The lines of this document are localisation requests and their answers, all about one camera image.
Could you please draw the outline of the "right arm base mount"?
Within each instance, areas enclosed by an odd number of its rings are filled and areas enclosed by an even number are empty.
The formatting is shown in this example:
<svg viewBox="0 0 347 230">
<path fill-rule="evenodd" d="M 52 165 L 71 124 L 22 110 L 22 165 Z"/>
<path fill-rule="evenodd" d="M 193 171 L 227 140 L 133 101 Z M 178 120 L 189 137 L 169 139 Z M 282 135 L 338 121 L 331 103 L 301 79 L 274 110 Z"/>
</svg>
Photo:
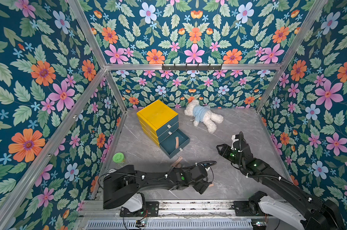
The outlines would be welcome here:
<svg viewBox="0 0 347 230">
<path fill-rule="evenodd" d="M 267 196 L 267 193 L 258 191 L 250 196 L 246 201 L 234 201 L 232 209 L 237 216 L 265 216 L 266 214 L 259 206 L 260 199 Z"/>
</svg>

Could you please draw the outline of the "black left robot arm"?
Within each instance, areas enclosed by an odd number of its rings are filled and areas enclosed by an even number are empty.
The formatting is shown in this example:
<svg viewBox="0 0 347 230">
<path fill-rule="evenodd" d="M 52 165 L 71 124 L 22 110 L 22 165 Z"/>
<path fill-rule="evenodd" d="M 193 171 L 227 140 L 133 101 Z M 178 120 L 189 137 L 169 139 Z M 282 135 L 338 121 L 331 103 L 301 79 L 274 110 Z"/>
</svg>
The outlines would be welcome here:
<svg viewBox="0 0 347 230">
<path fill-rule="evenodd" d="M 212 182 L 208 181 L 208 170 L 216 161 L 204 161 L 196 165 L 177 168 L 167 172 L 142 172 L 134 165 L 126 165 L 103 178 L 103 209 L 114 209 L 125 204 L 135 194 L 155 189 L 184 190 L 193 187 L 203 194 Z"/>
</svg>

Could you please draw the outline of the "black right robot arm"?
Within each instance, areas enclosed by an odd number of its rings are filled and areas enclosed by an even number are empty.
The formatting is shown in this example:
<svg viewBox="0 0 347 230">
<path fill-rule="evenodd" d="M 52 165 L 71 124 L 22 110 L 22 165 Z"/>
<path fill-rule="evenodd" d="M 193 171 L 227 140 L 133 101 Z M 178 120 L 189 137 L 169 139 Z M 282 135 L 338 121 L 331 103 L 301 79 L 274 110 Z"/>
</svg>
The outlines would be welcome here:
<svg viewBox="0 0 347 230">
<path fill-rule="evenodd" d="M 245 177 L 272 189 L 286 202 L 280 203 L 257 192 L 257 206 L 297 230 L 343 230 L 345 224 L 335 202 L 311 195 L 276 172 L 265 161 L 255 158 L 243 133 L 232 136 L 232 145 L 216 146 L 218 154 L 234 164 Z"/>
</svg>

